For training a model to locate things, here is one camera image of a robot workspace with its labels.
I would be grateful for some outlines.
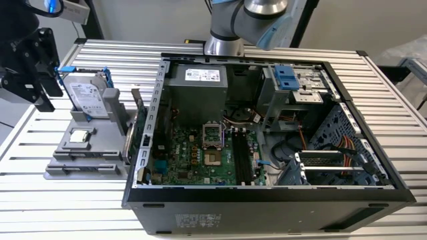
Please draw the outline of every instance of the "cable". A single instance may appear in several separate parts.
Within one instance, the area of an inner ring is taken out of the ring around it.
[[[345,138],[345,148],[348,148],[348,138],[346,138],[346,136],[344,135],[342,136],[342,138]],[[348,156],[346,156],[346,154],[344,154],[344,156],[345,156],[345,162],[344,162],[344,166],[346,167],[348,166]]]
[[[78,31],[77,24],[75,24],[74,21],[71,23],[73,23],[73,26],[74,26],[74,29],[75,29],[75,33],[78,34],[78,38],[81,38],[81,34],[79,34],[79,31]]]
[[[285,137],[285,144],[286,146],[297,153],[299,152],[301,150],[304,150],[304,147],[297,147],[293,143],[290,143],[290,139],[293,137],[298,136],[298,133],[297,132],[290,132],[286,137]]]
[[[211,0],[205,0],[207,10],[209,10],[210,14],[213,14],[213,8],[211,8],[211,4],[209,2],[211,2]]]
[[[17,1],[13,0],[18,5],[21,5],[27,11],[33,12],[34,14],[38,14],[43,17],[47,18],[58,18],[65,11],[65,0],[59,0],[59,5],[61,5],[61,9],[58,12],[49,12],[49,11],[43,11],[42,9],[34,7],[30,3],[27,3],[26,1]]]
[[[349,139],[349,141],[352,143],[352,149],[357,150],[356,143],[354,143],[353,139],[350,137],[348,137],[348,139]],[[349,167],[352,167],[352,165],[353,165],[353,158],[349,157]]]
[[[302,149],[308,150],[308,145],[306,145],[306,140],[305,140],[305,136],[304,136],[302,126],[298,126],[298,130],[299,130],[299,137],[301,137],[301,141],[302,141]]]
[[[273,158],[274,158],[278,162],[286,162],[286,163],[289,163],[290,160],[291,160],[291,158],[278,157],[278,156],[277,156],[277,152],[275,152],[275,151],[277,151],[277,148],[281,147],[283,143],[286,143],[286,140],[287,140],[287,139],[285,139],[285,140],[282,140],[282,141],[279,141],[279,142],[275,143],[275,145],[273,146],[273,148],[271,148],[271,150],[270,150],[270,154],[271,154]]]
[[[10,124],[5,123],[3,121],[0,121],[0,124],[3,124],[5,126],[9,126],[10,128],[15,128],[15,126],[13,126],[13,125],[10,125]]]
[[[251,121],[238,121],[238,120],[230,120],[226,116],[222,116],[227,122],[230,122],[234,125],[245,125],[253,123]]]
[[[275,167],[274,165],[271,165],[271,164],[263,164],[263,165],[267,165],[267,166],[270,166],[270,167],[273,167],[274,169],[277,169],[277,170],[282,170],[282,168],[279,168],[279,167]]]
[[[417,111],[420,111],[420,110],[422,109],[425,103],[426,103],[426,100],[424,100],[424,101],[421,102],[421,104],[420,104],[420,106],[418,106],[418,108],[417,108]]]

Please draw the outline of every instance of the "black cable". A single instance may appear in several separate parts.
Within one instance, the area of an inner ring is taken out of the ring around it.
[[[81,34],[79,34],[79,30],[78,30],[77,24],[75,24],[74,21],[71,23],[73,23],[73,26],[74,26],[74,29],[75,29],[75,33],[78,34],[78,38],[81,38]]]
[[[275,167],[274,165],[271,165],[271,164],[262,164],[262,165],[266,165],[266,166],[270,166],[270,167],[273,167],[274,169],[277,169],[277,170],[282,170],[282,168],[279,168],[279,167]]]
[[[273,158],[278,161],[278,162],[286,162],[289,163],[291,161],[291,158],[285,158],[285,157],[278,157],[277,156],[277,148],[282,146],[282,144],[286,142],[286,140],[282,140],[279,142],[275,143],[275,145],[273,146],[271,150],[270,150],[270,154],[273,156]]]
[[[420,106],[418,106],[418,108],[417,108],[417,111],[420,111],[420,110],[422,109],[425,103],[426,103],[426,100],[424,100],[424,101],[421,102],[421,104],[420,104]]]
[[[210,7],[209,1],[211,2],[211,0],[205,0],[205,4],[206,4],[206,7],[207,7],[207,10],[209,10],[210,14],[213,14],[213,9]]]
[[[231,112],[231,115],[230,115],[230,117],[231,117],[231,118],[234,117],[234,115],[235,115],[235,113],[237,113],[238,109],[239,109],[239,107],[235,107],[235,108],[234,108],[234,110],[233,110],[233,112]]]
[[[5,123],[3,121],[0,121],[0,124],[3,124],[5,126],[9,126],[10,128],[15,128],[15,126],[13,126],[13,125],[10,125],[10,124]]]
[[[14,2],[19,4],[27,11],[47,18],[58,18],[65,11],[65,0],[59,0],[61,9],[58,12],[43,11],[42,9],[34,7],[30,3],[25,1],[14,1]]]
[[[299,137],[301,136],[301,133],[299,132],[291,132],[291,133],[289,133],[287,135],[286,135],[286,137],[285,137],[285,145],[297,153],[297,152],[299,152],[299,151],[302,151],[304,150],[304,143],[301,143],[301,147],[298,147],[298,146],[295,146],[293,143],[290,143],[290,140],[291,140],[291,138],[294,138],[294,137]]]

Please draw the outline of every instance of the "blue plastic clip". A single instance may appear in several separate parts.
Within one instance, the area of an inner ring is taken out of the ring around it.
[[[63,66],[61,68],[62,73],[74,73],[78,71],[78,68],[75,66]]]
[[[263,165],[271,165],[273,163],[270,161],[263,161],[261,159],[255,160],[258,164],[263,164]]]
[[[114,80],[113,80],[113,73],[110,72],[110,69],[107,67],[105,67],[102,71],[106,74],[109,87],[115,88],[115,84],[114,84]]]
[[[281,83],[282,90],[301,89],[301,83],[295,77],[294,68],[291,66],[274,66],[274,76]]]

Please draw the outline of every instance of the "sticker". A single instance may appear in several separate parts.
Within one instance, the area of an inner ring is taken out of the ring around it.
[[[219,82],[221,70],[190,68],[186,70],[186,81]]]
[[[179,228],[218,228],[222,214],[175,214]]]
[[[262,116],[258,113],[255,113],[254,122],[259,123],[261,120],[262,120]]]
[[[71,157],[86,157],[87,155],[85,153],[70,153]]]
[[[70,84],[75,99],[83,112],[93,118],[109,117],[99,89],[90,83]]]

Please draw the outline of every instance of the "metal work surface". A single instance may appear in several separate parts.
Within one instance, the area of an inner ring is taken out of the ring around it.
[[[137,108],[131,89],[142,89],[149,105],[161,53],[202,54],[201,44],[89,40],[63,62],[86,69],[109,66],[121,100]],[[418,203],[353,233],[317,235],[195,235],[179,239],[388,239],[427,237],[427,123],[368,57],[356,51],[246,47],[246,56],[329,61],[370,128],[412,188]],[[57,111],[31,106],[0,147],[0,238],[155,239],[131,210],[122,209],[125,180],[45,180],[43,173],[70,124],[67,97],[54,98]]]

